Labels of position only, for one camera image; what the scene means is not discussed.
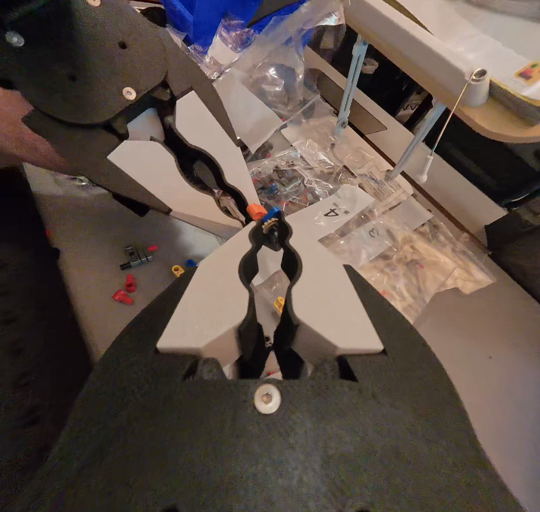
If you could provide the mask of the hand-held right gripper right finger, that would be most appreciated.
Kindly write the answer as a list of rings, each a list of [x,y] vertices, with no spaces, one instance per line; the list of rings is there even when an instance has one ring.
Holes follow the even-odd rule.
[[[289,284],[274,331],[275,352],[381,353],[383,343],[341,261],[285,218],[278,223],[278,240],[283,250],[281,270]]]

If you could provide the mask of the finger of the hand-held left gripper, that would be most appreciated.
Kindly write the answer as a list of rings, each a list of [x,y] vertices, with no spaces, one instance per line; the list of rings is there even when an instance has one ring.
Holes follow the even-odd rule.
[[[164,144],[127,140],[107,159],[167,205],[175,219],[225,239],[244,227],[223,213],[213,197],[187,181]]]
[[[163,194],[172,209],[194,202],[187,192],[228,196],[238,209],[260,205],[240,146],[216,121],[195,91],[163,107]]]

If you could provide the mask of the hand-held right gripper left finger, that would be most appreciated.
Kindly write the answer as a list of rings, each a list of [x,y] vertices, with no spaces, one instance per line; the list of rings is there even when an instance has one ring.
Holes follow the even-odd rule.
[[[238,363],[240,378],[261,376],[264,332],[251,288],[261,245],[261,224],[251,222],[200,262],[157,342],[160,353]]]

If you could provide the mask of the black lego gear frame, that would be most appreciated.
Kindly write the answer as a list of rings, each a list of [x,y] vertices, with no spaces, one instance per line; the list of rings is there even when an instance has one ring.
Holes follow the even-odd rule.
[[[259,251],[263,247],[273,252],[280,251],[282,249],[280,239],[282,210],[279,207],[266,210],[262,205],[252,204],[248,206],[247,212],[252,219],[250,224],[252,229],[248,240],[253,251]]]

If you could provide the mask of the grey lego connector assembly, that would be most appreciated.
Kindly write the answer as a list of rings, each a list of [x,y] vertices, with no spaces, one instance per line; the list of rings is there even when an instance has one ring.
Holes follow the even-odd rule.
[[[159,246],[153,244],[146,247],[137,246],[125,246],[125,254],[127,261],[119,265],[121,271],[127,271],[138,266],[142,266],[146,263],[154,261],[154,253],[159,249]]]

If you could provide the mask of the person's left hand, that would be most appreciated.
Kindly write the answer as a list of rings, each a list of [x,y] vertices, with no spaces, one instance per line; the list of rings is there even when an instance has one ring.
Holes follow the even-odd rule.
[[[23,118],[31,104],[16,90],[1,89],[1,167],[21,163],[48,171],[76,175],[76,171]]]

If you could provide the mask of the small opened clear bag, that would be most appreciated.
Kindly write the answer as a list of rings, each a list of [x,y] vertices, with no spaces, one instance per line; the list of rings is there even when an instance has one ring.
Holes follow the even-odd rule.
[[[257,316],[265,331],[271,332],[277,327],[282,314],[276,311],[273,302],[279,296],[286,300],[288,286],[289,278],[281,269],[254,286]]]

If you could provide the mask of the black dimpled mat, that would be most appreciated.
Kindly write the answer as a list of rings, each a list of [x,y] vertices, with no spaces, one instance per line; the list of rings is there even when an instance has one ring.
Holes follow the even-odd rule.
[[[92,362],[22,168],[1,168],[1,511],[56,446]]]

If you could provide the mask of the wooden book stand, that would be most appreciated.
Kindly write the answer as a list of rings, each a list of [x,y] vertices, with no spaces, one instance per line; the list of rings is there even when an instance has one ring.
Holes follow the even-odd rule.
[[[385,0],[350,0],[345,9],[346,23],[367,43],[391,60],[435,100],[451,108],[476,69],[474,61],[448,47],[440,39]],[[496,84],[488,72],[480,97],[464,97],[442,135],[428,180],[420,184],[424,192],[477,239],[485,239],[485,226],[507,214],[497,200],[502,193],[520,198],[513,191],[528,191],[536,182],[530,165],[514,168],[507,163],[509,144],[538,144],[539,124],[489,96]]]

